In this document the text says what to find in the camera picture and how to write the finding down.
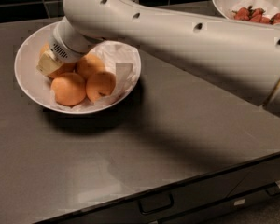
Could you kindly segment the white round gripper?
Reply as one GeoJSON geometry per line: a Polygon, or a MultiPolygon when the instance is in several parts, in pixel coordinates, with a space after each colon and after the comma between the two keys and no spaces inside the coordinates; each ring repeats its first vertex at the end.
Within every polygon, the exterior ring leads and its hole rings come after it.
{"type": "Polygon", "coordinates": [[[75,63],[98,44],[74,29],[66,17],[59,21],[49,39],[50,49],[39,58],[36,69],[44,76],[56,77],[64,63],[75,63]]]}

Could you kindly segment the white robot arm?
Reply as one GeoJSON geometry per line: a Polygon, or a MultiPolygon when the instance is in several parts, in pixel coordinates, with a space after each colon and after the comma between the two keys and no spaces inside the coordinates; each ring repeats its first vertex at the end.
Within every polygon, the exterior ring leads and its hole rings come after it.
{"type": "Polygon", "coordinates": [[[144,7],[133,0],[63,0],[38,62],[46,75],[105,40],[138,47],[280,118],[280,25],[144,7]]]}

